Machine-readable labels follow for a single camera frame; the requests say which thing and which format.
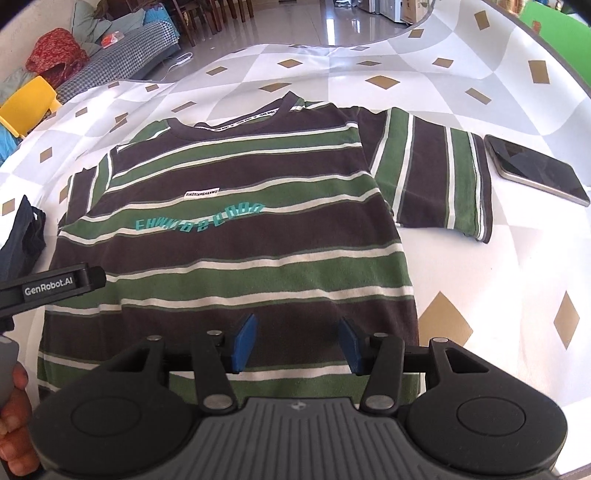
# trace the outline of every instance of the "brown box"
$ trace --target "brown box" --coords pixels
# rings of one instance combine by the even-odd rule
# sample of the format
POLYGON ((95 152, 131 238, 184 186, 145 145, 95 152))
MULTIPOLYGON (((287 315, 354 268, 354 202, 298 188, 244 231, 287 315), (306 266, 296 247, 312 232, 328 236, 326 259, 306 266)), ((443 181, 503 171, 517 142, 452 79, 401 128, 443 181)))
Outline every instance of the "brown box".
POLYGON ((423 19, 428 7, 427 0, 402 0, 402 20, 415 24, 423 19))

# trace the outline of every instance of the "gray handle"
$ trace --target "gray handle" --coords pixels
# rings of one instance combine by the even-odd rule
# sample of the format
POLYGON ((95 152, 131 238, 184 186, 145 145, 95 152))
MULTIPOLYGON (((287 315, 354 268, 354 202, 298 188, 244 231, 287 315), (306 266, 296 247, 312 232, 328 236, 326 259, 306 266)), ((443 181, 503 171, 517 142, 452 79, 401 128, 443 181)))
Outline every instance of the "gray handle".
POLYGON ((14 390, 12 371, 17 364, 18 343, 0 335, 0 407, 3 407, 14 390))

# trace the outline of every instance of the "yellow chair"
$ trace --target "yellow chair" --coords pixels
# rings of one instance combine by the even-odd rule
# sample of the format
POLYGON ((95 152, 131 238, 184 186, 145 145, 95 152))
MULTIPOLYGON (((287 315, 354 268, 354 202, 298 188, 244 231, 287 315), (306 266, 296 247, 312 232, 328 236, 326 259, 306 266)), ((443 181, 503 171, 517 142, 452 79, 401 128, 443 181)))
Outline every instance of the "yellow chair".
POLYGON ((15 137, 24 138, 48 110, 55 112, 59 107, 56 91, 43 77, 35 77, 0 107, 0 124, 15 137))

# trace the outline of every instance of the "beige wall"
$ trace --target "beige wall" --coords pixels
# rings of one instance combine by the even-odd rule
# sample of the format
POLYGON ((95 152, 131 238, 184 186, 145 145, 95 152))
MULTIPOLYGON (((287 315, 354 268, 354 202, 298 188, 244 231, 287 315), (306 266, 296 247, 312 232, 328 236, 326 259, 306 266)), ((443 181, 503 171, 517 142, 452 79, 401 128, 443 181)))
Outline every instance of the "beige wall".
POLYGON ((43 34, 58 27, 70 30, 74 3, 75 0, 35 0, 0 31, 0 81, 25 66, 35 42, 43 34))

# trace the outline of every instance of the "tiled floor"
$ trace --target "tiled floor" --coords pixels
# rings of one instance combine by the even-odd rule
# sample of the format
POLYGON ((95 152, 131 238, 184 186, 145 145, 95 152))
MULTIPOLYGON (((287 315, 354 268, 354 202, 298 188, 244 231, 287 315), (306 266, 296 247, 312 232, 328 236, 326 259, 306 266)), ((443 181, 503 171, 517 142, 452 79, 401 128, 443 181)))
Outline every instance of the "tiled floor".
MULTIPOLYGON (((255 5, 254 18, 247 17, 245 23, 228 14, 228 23, 216 35, 201 28, 195 47, 182 38, 183 51, 176 57, 192 51, 193 60, 175 68, 165 81, 175 82, 228 53, 259 43, 352 46, 391 38, 405 28, 406 24, 359 8, 335 8, 332 0, 298 0, 283 5, 275 2, 259 8, 255 5)), ((150 79, 162 80, 173 63, 167 60, 151 72, 150 79)))

